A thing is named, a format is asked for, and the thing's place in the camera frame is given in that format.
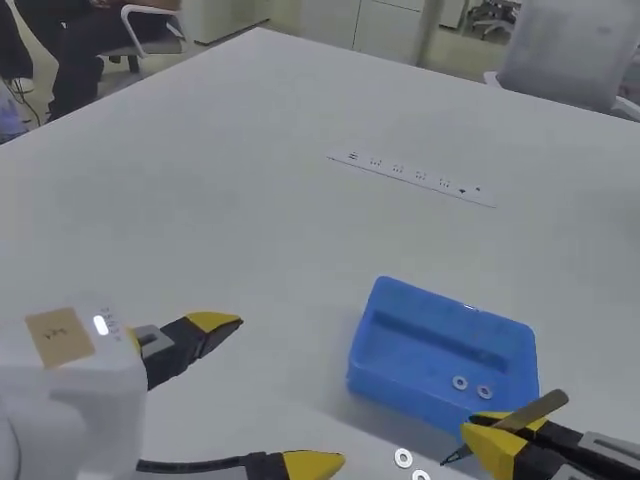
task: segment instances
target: metal washer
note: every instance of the metal washer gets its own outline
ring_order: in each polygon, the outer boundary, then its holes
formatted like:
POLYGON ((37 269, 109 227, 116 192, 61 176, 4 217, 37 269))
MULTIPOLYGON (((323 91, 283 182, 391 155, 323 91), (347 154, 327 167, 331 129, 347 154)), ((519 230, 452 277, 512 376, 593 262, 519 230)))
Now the metal washer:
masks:
POLYGON ((395 461, 400 468, 409 468, 413 465, 413 455, 406 448, 399 448, 396 450, 395 461))
POLYGON ((431 477, 424 470, 416 470, 411 475, 411 480, 431 480, 431 477))
POLYGON ((451 384, 456 390, 466 390, 469 386, 469 382, 467 382, 467 379, 461 375, 456 375, 455 377, 453 377, 453 379, 451 379, 451 384))
POLYGON ((478 396, 485 400, 491 400, 493 398, 493 392, 486 385, 478 385, 478 396))

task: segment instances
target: white cabinet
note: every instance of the white cabinet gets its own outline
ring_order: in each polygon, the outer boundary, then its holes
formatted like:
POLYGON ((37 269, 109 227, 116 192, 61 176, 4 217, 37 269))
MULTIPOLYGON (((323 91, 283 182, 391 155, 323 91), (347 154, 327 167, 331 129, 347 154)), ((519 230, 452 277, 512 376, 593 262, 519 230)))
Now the white cabinet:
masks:
POLYGON ((189 34, 208 44, 269 19, 270 0, 185 0, 182 16, 189 34))
POLYGON ((468 0, 301 0, 300 34, 415 64, 439 20, 457 27, 468 0))
POLYGON ((415 64, 422 39, 420 17, 419 11, 375 0, 362 0, 354 50, 415 64))
POLYGON ((440 25, 449 28, 458 28, 462 16, 467 11, 467 0, 445 0, 442 7, 440 25))
POLYGON ((360 0, 302 0, 300 34, 316 42, 353 48, 360 0))

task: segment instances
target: person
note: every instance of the person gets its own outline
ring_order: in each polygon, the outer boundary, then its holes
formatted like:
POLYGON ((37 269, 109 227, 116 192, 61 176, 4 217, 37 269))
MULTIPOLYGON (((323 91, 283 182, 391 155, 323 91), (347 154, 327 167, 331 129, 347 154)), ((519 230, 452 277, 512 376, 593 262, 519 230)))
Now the person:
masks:
POLYGON ((5 0, 0 0, 0 77, 14 93, 33 90, 33 61, 5 0))
MULTIPOLYGON (((27 26, 58 61, 49 121, 93 102, 104 69, 98 55, 133 44, 120 17, 127 3, 180 7, 180 0, 16 0, 27 26)), ((156 40, 166 31, 164 15, 132 13, 129 20, 141 42, 156 40)))

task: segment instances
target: office chair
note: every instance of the office chair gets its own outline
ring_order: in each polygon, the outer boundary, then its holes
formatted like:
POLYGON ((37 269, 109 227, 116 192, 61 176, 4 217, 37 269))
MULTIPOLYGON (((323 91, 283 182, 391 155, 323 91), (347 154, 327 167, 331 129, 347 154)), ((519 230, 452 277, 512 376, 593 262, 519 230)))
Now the office chair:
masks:
POLYGON ((512 33, 519 5, 519 0, 518 2, 484 0, 480 6, 472 8, 467 13, 467 18, 471 22, 471 31, 475 31, 478 27, 485 27, 480 40, 484 40, 487 35, 496 30, 512 33))
POLYGON ((498 72, 485 83, 640 121, 618 97, 640 44, 637 0, 525 0, 498 72))
POLYGON ((131 36, 133 45, 104 52, 102 56, 109 57, 109 60, 113 63, 120 63, 123 57, 127 58, 129 71, 136 76, 141 75, 138 58, 145 58, 150 55, 179 55, 185 53, 191 46, 191 38, 189 37, 187 29, 184 27, 184 23, 181 20, 180 11, 163 10, 155 7, 128 4, 122 7, 120 15, 122 17, 122 22, 131 36), (167 22, 166 34, 154 42, 141 43, 129 22, 129 15, 133 12, 145 13, 148 15, 170 16, 169 21, 167 22))

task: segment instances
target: blue plastic tray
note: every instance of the blue plastic tray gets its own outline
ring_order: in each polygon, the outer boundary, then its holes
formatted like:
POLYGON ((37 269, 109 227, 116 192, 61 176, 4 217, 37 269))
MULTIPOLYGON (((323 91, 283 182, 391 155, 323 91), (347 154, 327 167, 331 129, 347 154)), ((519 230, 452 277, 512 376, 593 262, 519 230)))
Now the blue plastic tray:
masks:
POLYGON ((471 413, 538 398, 535 336, 508 318, 380 277, 353 340, 347 386, 460 438, 471 413), (466 389, 455 388, 457 376, 466 389), (482 386, 491 398, 479 395, 482 386))

